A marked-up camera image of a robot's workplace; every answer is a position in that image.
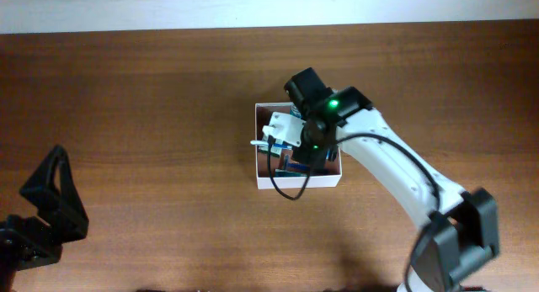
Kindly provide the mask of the blue disposable razor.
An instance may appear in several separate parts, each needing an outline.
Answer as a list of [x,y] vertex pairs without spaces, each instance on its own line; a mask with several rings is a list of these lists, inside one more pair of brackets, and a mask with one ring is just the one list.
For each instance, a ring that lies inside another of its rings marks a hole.
[[297,172],[297,173],[309,173],[313,172],[316,175],[329,175],[330,171],[326,168],[317,168],[312,170],[310,166],[294,162],[289,155],[285,155],[283,165],[281,167],[284,171]]

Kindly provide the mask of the teal mouthwash bottle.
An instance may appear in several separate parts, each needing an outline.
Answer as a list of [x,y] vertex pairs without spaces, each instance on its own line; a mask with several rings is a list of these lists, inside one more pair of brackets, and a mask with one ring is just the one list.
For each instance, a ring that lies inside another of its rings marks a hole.
[[299,111],[299,109],[298,109],[295,105],[292,105],[292,106],[291,106],[290,114],[291,114],[291,115],[294,115],[295,117],[297,117],[297,118],[299,118],[299,119],[302,118],[301,112]]

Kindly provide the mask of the green white soap box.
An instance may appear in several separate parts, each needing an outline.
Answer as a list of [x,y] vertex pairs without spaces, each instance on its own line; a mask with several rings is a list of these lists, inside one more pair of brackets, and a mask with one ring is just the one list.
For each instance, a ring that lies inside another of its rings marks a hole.
[[[268,145],[267,145],[268,136],[263,135],[261,138],[261,141],[264,142],[264,145],[257,145],[257,152],[266,154],[268,152]],[[275,143],[273,144],[270,150],[270,155],[272,157],[280,157],[284,150],[291,150],[291,149],[292,149],[292,146],[289,145],[288,143],[284,142],[283,140],[275,139]]]

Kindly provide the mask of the teal toothpaste tube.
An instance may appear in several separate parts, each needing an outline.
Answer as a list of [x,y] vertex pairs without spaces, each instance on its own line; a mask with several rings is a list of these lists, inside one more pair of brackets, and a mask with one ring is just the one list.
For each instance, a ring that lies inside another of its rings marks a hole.
[[306,174],[283,170],[283,169],[275,169],[275,176],[277,178],[294,178],[294,177],[306,177]]

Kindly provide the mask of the blue white toothbrush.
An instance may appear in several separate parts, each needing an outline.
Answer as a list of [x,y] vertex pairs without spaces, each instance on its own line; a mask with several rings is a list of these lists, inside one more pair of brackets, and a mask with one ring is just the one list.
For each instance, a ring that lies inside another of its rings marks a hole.
[[250,145],[253,145],[253,146],[269,146],[269,142],[268,141],[252,140],[252,141],[250,141]]

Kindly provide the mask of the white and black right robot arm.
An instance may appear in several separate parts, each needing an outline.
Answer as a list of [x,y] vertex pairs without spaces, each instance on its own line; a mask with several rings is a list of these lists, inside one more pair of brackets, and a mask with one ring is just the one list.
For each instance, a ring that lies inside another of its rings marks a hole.
[[335,91],[307,68],[284,89],[302,120],[286,126],[294,158],[321,169],[336,150],[353,157],[403,207],[418,230],[401,291],[464,291],[463,281],[500,251],[498,205],[435,170],[354,87]]

